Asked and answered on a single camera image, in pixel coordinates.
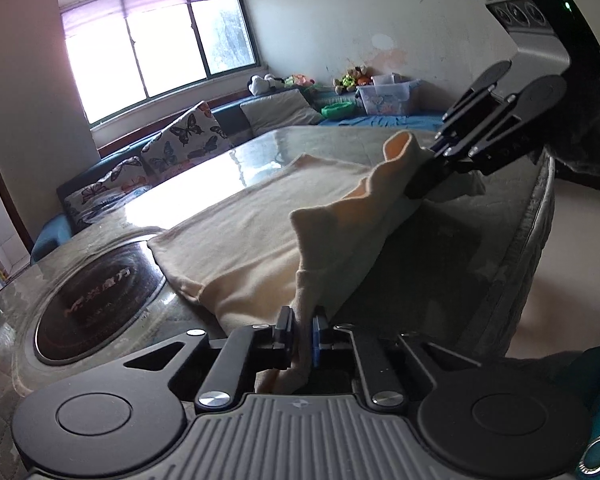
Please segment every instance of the sofa armrest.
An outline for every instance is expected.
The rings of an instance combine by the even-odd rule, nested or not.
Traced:
[[[71,229],[71,224],[69,224],[69,217],[65,213],[53,217],[45,224],[38,235],[31,251],[31,265],[38,263],[51,251],[67,243],[73,235],[74,231]]]

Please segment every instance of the camera lens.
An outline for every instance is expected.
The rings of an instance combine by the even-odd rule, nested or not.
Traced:
[[[526,4],[525,5],[526,12],[533,18],[535,22],[540,23],[540,25],[544,25],[546,23],[546,19],[534,4]]]
[[[496,7],[496,14],[498,15],[498,17],[505,23],[507,23],[507,25],[511,25],[511,23],[513,23],[511,21],[511,16],[509,16],[503,9],[501,9],[500,7]]]
[[[521,23],[525,27],[529,26],[529,18],[524,12],[522,12],[522,9],[520,9],[520,7],[518,7],[516,4],[507,4],[507,9],[518,23]]]

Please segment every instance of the window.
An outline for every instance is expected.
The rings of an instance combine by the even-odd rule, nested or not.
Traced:
[[[256,65],[240,0],[93,0],[64,10],[62,24],[91,124]]]

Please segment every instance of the silver screw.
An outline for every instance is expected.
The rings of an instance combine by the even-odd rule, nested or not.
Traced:
[[[198,397],[198,402],[210,408],[220,408],[229,403],[231,397],[225,392],[205,392]]]
[[[395,406],[402,404],[404,397],[398,392],[392,392],[389,390],[386,392],[376,393],[373,397],[371,397],[371,400],[374,402],[374,404],[382,406],[383,408],[394,408]]]

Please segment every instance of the beige cloth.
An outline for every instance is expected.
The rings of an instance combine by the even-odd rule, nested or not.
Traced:
[[[298,352],[290,370],[265,384],[291,392],[306,382],[315,305],[332,316],[362,282],[385,239],[420,201],[403,195],[432,152],[409,132],[384,144],[385,162],[366,166],[301,155],[269,180],[247,188],[149,241],[171,285],[199,301],[225,332],[275,322],[290,305]],[[427,198],[442,202],[484,193],[478,176],[461,175]]]

